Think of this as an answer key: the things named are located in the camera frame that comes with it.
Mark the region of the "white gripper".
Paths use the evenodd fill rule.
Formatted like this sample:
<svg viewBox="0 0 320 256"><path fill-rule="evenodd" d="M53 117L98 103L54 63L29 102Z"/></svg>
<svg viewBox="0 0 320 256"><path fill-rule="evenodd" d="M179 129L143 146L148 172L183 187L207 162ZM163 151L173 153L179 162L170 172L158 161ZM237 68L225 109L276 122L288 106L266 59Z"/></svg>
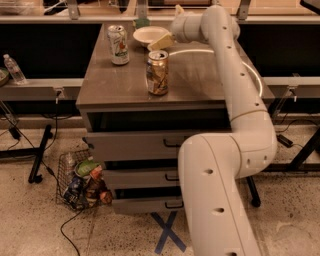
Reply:
<svg viewBox="0 0 320 256"><path fill-rule="evenodd" d="M162 50L172 46L175 40L179 43L201 42L204 37L201 31L201 14L184 13L181 5L175 6L175 15L171 23L171 33L152 39L148 44L149 51Z"/></svg>

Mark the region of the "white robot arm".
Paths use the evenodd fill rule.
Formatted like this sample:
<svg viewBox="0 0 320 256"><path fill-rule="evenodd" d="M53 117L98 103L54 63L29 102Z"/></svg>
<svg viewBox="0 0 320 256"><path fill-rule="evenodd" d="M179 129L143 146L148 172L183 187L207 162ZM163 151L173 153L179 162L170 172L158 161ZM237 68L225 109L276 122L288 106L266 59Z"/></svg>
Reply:
<svg viewBox="0 0 320 256"><path fill-rule="evenodd" d="M220 5L201 14L176 7L170 37L209 44L224 92L231 131L184 141L178 174L194 256L261 256L236 180L270 165L275 129L236 46L237 22Z"/></svg>

